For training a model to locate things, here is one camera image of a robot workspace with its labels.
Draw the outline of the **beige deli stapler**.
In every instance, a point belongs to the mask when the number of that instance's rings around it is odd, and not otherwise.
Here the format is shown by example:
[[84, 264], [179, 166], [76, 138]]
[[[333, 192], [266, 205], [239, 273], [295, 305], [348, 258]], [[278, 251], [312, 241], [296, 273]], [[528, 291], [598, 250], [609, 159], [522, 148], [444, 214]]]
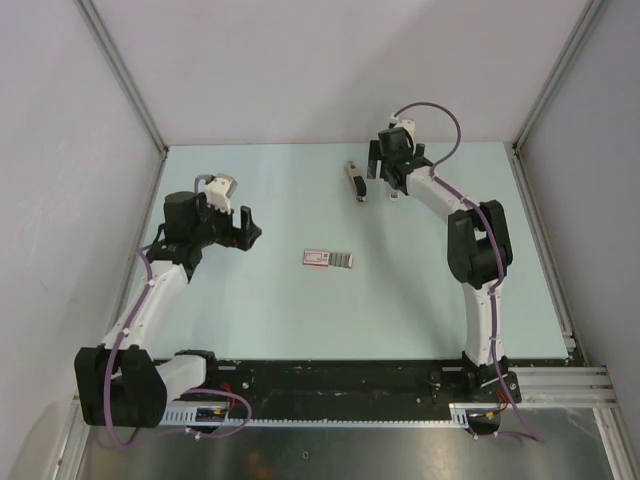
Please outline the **beige deli stapler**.
[[354, 161], [347, 161], [345, 164], [346, 175], [354, 190], [354, 197], [358, 203], [365, 203], [367, 200], [367, 186], [361, 170]]

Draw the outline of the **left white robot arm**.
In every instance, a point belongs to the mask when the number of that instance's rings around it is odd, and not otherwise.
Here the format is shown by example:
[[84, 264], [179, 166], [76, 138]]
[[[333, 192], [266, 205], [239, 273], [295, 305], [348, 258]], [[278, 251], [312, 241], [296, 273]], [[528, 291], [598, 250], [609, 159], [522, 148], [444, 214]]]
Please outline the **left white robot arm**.
[[136, 298], [96, 347], [74, 359], [85, 422], [91, 426], [154, 428], [169, 402], [193, 393], [207, 400], [221, 387], [214, 353], [181, 350], [158, 362], [149, 351], [170, 307], [189, 285], [211, 245], [250, 250], [262, 230], [249, 207], [234, 209], [225, 193], [179, 191], [166, 196], [164, 221], [141, 252], [145, 275]]

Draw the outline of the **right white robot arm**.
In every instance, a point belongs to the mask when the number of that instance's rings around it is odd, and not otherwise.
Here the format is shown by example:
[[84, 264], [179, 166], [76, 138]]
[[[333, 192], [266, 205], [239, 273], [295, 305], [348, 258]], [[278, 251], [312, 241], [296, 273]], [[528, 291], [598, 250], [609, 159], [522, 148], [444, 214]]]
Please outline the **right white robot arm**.
[[421, 202], [446, 223], [447, 264], [465, 300], [462, 391], [473, 401], [513, 403], [517, 382], [508, 379], [501, 340], [501, 289], [513, 261], [502, 204], [477, 203], [440, 178], [424, 146], [401, 125], [370, 142], [367, 176]]

